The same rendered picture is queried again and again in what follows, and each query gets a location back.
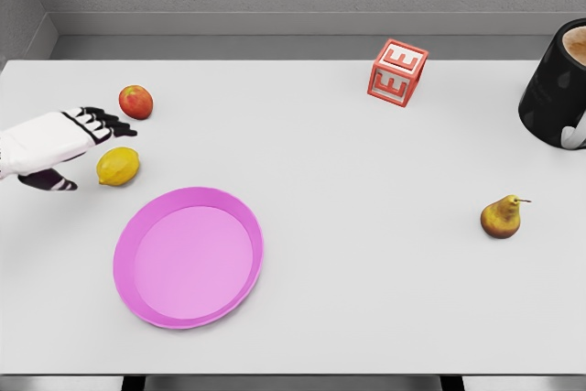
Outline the red letter block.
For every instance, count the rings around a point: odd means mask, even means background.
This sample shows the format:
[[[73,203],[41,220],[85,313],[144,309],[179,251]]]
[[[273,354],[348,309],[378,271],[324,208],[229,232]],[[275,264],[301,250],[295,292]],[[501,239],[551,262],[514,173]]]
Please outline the red letter block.
[[[390,38],[373,62],[367,93],[406,107],[416,90],[429,53]]]

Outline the yellow-brown pear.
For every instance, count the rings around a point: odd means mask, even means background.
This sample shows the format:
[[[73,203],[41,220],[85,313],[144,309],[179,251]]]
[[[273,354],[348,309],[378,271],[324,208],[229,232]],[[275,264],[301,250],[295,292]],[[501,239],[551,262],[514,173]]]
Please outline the yellow-brown pear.
[[[480,223],[483,230],[496,239],[512,237],[520,228],[520,206],[530,200],[510,194],[483,208]]]

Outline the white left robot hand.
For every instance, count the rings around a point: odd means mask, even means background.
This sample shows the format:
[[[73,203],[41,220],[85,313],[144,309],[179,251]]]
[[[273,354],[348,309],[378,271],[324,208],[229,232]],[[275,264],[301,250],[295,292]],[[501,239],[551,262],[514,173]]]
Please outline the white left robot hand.
[[[84,155],[105,141],[136,136],[137,131],[97,107],[50,112],[0,131],[0,180],[15,176],[46,191],[77,190],[55,167]]]

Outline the pink round plate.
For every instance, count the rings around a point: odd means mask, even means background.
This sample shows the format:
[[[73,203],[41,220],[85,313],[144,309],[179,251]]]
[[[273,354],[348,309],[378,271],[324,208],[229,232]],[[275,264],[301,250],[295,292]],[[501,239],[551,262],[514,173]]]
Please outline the pink round plate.
[[[246,204],[222,190],[183,188],[128,221],[114,250],[114,284],[139,319],[197,328],[246,299],[263,259],[263,233]]]

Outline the red apple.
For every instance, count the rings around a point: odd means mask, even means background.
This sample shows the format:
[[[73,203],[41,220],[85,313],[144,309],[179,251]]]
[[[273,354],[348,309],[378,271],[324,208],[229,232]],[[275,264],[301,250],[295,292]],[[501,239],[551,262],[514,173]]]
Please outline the red apple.
[[[153,111],[154,101],[150,92],[140,85],[128,85],[119,93],[121,110],[136,120],[147,119]]]

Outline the black mug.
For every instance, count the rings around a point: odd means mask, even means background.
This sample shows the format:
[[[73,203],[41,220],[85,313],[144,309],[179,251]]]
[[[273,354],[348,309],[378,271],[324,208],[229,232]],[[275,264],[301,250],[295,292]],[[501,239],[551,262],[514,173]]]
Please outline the black mug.
[[[518,114],[541,141],[586,149],[586,17],[556,32],[522,95]]]

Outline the yellow lemon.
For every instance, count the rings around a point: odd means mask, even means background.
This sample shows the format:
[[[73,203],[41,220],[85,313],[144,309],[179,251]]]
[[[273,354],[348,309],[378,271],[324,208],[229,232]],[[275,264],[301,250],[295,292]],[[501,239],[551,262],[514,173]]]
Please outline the yellow lemon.
[[[101,185],[121,186],[133,179],[139,168],[139,155],[134,149],[116,147],[99,159],[96,174]]]

